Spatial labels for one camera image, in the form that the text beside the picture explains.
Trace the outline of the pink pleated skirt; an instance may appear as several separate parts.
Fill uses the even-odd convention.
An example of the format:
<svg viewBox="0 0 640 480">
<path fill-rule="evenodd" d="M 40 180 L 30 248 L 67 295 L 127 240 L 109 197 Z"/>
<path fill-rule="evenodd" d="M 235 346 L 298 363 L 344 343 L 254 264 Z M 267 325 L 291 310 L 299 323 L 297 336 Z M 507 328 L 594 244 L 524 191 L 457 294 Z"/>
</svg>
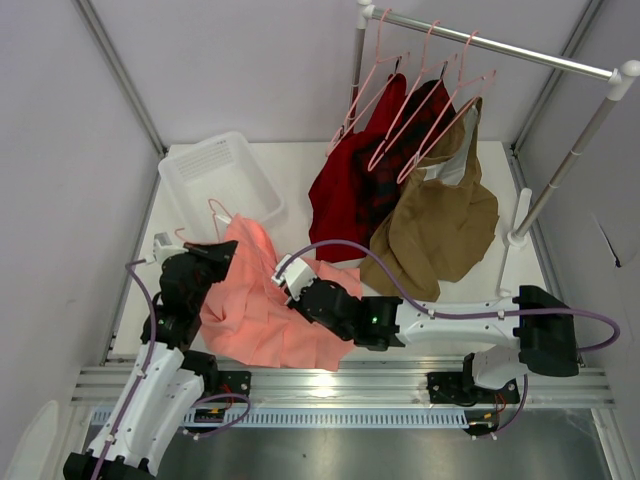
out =
<svg viewBox="0 0 640 480">
<path fill-rule="evenodd" d="M 248 366 L 337 370 L 354 343 L 285 305 L 287 295 L 271 281 L 281 256 L 266 230 L 236 215 L 224 239 L 238 245 L 225 280 L 202 305 L 206 348 Z"/>
</svg>

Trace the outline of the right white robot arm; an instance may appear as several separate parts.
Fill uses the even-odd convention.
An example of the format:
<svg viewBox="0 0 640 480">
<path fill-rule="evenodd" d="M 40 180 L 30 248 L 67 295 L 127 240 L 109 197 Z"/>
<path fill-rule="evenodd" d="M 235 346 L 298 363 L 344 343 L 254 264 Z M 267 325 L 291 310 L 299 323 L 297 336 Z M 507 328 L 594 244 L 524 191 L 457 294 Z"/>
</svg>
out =
<svg viewBox="0 0 640 480">
<path fill-rule="evenodd" d="M 567 307 L 537 286 L 484 304 L 434 304 L 395 296 L 350 295 L 334 281 L 314 279 L 287 300 L 310 323 L 342 341 L 385 352 L 430 341 L 482 343 L 463 361 L 461 388 L 496 392 L 533 373 L 574 377 L 579 355 Z"/>
</svg>

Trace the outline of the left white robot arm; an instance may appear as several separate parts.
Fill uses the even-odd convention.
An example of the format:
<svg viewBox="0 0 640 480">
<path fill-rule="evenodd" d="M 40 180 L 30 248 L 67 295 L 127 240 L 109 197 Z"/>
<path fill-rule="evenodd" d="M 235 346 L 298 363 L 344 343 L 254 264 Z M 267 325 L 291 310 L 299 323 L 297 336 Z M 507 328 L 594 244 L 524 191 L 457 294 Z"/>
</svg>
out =
<svg viewBox="0 0 640 480">
<path fill-rule="evenodd" d="M 70 454 L 66 479 L 153 479 L 185 415 L 209 394 L 221 391 L 214 355 L 191 345 L 201 327 L 201 309 L 211 287 L 224 281 L 237 242 L 202 245 L 154 241 L 150 262 L 159 264 L 159 290 L 151 294 L 126 266 L 148 308 L 134 366 L 104 426 L 83 453 Z"/>
</svg>

